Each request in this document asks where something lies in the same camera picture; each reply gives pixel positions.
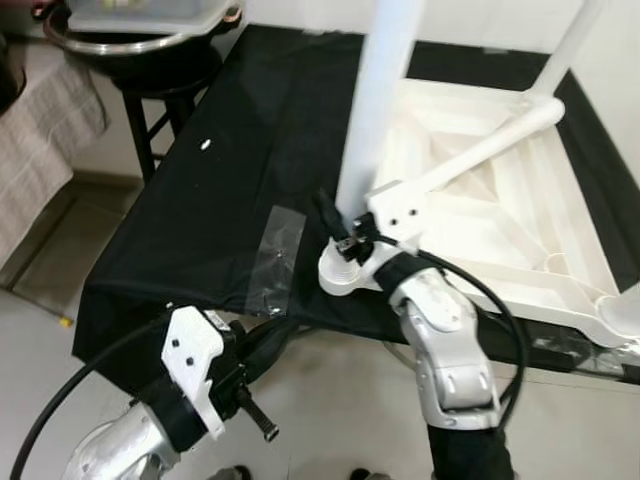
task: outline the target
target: black screw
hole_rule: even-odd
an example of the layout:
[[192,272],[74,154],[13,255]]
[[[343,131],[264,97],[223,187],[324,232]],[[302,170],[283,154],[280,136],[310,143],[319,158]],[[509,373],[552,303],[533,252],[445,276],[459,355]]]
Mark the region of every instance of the black screw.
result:
[[260,410],[260,407],[253,401],[251,394],[246,388],[238,389],[236,400],[238,400],[240,407],[256,422],[267,442],[271,442],[278,436],[280,429]]

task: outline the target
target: floor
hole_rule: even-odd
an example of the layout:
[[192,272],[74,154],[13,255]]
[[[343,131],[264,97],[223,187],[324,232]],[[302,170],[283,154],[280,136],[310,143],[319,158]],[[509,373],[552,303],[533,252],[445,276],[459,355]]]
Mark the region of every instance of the floor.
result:
[[[136,194],[75,185],[65,190],[68,198],[56,200],[57,212],[69,198],[75,203],[15,288],[51,312],[0,291],[0,478],[7,478],[40,409],[81,365],[70,356],[73,327],[61,326],[59,314],[75,316],[83,278]],[[40,230],[54,213],[41,220]],[[37,236],[26,240],[18,257],[29,256]],[[18,257],[0,272],[0,283],[19,269]],[[494,369],[506,385],[513,368]],[[277,440],[265,444],[240,413],[217,443],[202,440],[167,478],[205,480],[239,463],[256,480],[340,480],[357,466],[398,480],[429,478],[413,374],[377,342],[330,332],[296,340],[252,390],[280,426]],[[108,381],[89,377],[47,425],[24,478],[59,478],[74,446],[122,414],[128,400]],[[640,387],[531,370],[508,428],[509,447],[523,479],[636,480],[639,421]]]

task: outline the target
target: stool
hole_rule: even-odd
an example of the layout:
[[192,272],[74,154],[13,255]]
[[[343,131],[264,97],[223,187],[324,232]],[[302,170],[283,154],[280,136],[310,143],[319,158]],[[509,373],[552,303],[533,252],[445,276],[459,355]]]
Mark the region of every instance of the stool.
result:
[[[178,136],[196,108],[195,96],[211,85],[222,66],[220,54],[210,45],[191,58],[193,61],[186,67],[181,64],[180,68],[113,80],[122,92],[145,184],[156,171],[156,160],[164,158],[153,152],[151,140],[167,123],[171,124],[174,137]],[[150,129],[147,129],[142,100],[161,100],[166,107],[165,113]]]

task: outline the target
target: white wall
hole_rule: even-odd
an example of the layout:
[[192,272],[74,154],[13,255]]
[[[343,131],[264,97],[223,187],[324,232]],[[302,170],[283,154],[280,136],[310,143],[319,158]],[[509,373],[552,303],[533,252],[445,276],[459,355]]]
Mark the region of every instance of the white wall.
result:
[[[247,0],[253,23],[365,32],[374,0]],[[551,52],[580,0],[430,0],[420,40]],[[574,70],[640,184],[640,4],[609,0]],[[78,169],[138,173],[119,95],[98,81],[114,126]]]

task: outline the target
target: black tablecloth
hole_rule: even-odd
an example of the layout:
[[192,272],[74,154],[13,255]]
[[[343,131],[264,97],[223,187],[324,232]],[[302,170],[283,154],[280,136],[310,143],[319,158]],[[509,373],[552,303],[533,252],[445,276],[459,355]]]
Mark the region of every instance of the black tablecloth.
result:
[[[317,280],[327,239],[310,196],[321,187],[335,193],[361,46],[359,35],[246,29],[89,275],[75,355],[89,359],[167,302],[246,312],[274,206],[299,212],[305,221],[288,306],[280,313],[307,325],[402,341],[397,317],[379,294],[331,297]],[[419,43],[409,77],[524,90],[545,58]],[[640,193],[572,75],[559,96],[567,106],[560,134],[614,276],[628,287],[640,265],[640,225],[637,209],[630,208],[640,205]],[[210,146],[203,150],[206,140]],[[527,328],[532,339],[563,330],[534,322]],[[481,324],[479,336],[491,358],[513,359],[500,330]],[[161,334],[141,340],[101,372],[135,393],[162,372],[161,343]],[[532,353],[533,366],[561,371],[580,360],[558,348]]]

